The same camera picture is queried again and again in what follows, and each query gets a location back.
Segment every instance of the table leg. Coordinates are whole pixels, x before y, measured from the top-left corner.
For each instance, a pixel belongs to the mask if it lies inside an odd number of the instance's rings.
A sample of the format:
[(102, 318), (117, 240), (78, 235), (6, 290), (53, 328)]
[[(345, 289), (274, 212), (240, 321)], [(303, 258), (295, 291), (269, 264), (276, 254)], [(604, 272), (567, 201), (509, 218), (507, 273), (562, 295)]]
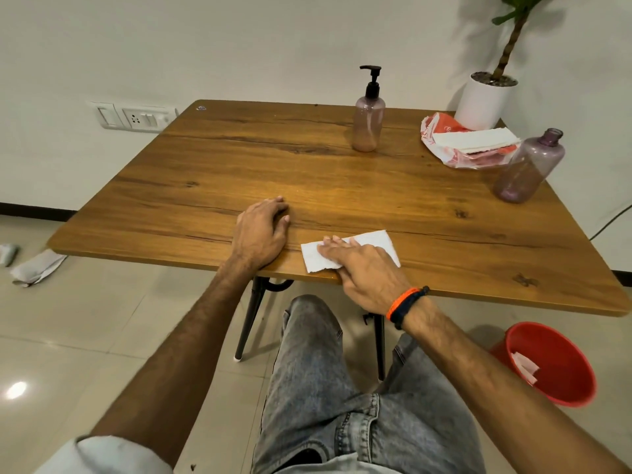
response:
[(385, 377), (384, 316), (373, 314), (373, 327), (375, 329), (375, 350), (377, 352), (377, 378), (383, 381)]
[(294, 281), (291, 279), (287, 279), (279, 284), (274, 284), (270, 282), (269, 277), (254, 277), (254, 279), (252, 280), (252, 291), (250, 294), (250, 302), (248, 303), (248, 311), (246, 311), (246, 319), (244, 320), (243, 327), (241, 328), (239, 343), (237, 343), (237, 351), (235, 352), (234, 357), (235, 361), (241, 361), (241, 357), (243, 356), (243, 348), (246, 347), (246, 341), (248, 341), (250, 329), (252, 329), (252, 325), (254, 324), (255, 318), (257, 317), (257, 311), (259, 311), (261, 301), (264, 299), (265, 291), (268, 290), (274, 293), (278, 293), (292, 286), (292, 283), (294, 283)]

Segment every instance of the purple plastic bottle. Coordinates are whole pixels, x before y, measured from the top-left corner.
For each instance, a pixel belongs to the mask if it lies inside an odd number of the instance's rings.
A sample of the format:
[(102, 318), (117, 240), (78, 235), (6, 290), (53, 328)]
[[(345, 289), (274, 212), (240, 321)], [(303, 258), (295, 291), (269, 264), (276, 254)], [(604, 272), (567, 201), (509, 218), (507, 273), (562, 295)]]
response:
[(559, 139), (564, 135), (549, 128), (539, 138), (527, 138), (494, 184), (494, 194), (509, 203), (524, 203), (565, 154)]

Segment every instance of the white wall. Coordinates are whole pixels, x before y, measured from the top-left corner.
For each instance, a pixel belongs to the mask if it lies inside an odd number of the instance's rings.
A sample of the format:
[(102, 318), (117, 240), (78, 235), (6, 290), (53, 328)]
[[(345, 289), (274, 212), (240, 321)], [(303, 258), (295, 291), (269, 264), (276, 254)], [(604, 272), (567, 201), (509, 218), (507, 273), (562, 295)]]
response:
[[(0, 201), (77, 209), (151, 139), (104, 130), (87, 100), (353, 104), (358, 66), (374, 63), (388, 106), (453, 108), (467, 74), (497, 59), (502, 12), (499, 0), (3, 0)], [(588, 233), (632, 202), (631, 22), (630, 0), (552, 0), (508, 70), (521, 81), (510, 127), (566, 132), (551, 181)], [(613, 269), (632, 270), (629, 214), (597, 244)]]

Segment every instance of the black cable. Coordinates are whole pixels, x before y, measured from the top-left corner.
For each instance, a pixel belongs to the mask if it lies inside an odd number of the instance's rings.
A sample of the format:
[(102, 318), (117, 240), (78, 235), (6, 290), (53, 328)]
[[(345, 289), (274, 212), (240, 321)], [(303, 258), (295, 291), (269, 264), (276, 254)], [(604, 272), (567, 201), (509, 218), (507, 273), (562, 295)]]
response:
[(612, 218), (608, 223), (605, 224), (605, 226), (600, 229), (599, 231), (597, 231), (592, 238), (590, 238), (590, 240), (592, 241), (593, 239), (595, 239), (597, 236), (599, 236), (601, 234), (601, 232), (603, 230), (605, 230), (608, 226), (610, 226), (614, 220), (616, 220), (619, 216), (621, 216), (622, 214), (624, 214), (626, 211), (628, 211), (628, 209), (632, 208), (632, 205), (628, 206), (627, 208), (625, 208), (623, 211), (621, 211), (619, 214), (617, 214), (614, 218)]

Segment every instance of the tiled floor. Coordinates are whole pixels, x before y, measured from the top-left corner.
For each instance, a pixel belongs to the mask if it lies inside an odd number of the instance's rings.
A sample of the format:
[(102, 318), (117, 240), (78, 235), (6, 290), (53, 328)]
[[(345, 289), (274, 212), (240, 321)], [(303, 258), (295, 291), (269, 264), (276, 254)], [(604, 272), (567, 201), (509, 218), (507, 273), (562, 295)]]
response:
[[(59, 223), (0, 216), (0, 243), (36, 254)], [(132, 263), (68, 258), (41, 284), (13, 286), (0, 271), (0, 465), (32, 472), (64, 441), (90, 430), (144, 360), (201, 294), (213, 273)], [(250, 468), (258, 422), (279, 348), (280, 312), (300, 293), (324, 298), (344, 330), (344, 350), (361, 389), (376, 385), (373, 330), (337, 286), (295, 283), (266, 294), (241, 363), (234, 349), (247, 291), (226, 337), (217, 372), (176, 467), (180, 474), (241, 473)], [(501, 304), (439, 299), (478, 342), (493, 342), (520, 320), (549, 324), (570, 337), (592, 363), (595, 401), (566, 412), (632, 464), (632, 317), (604, 318)], [(397, 341), (387, 328), (387, 349)], [(16, 399), (6, 391), (27, 389)], [(513, 472), (482, 433), (489, 473)]]

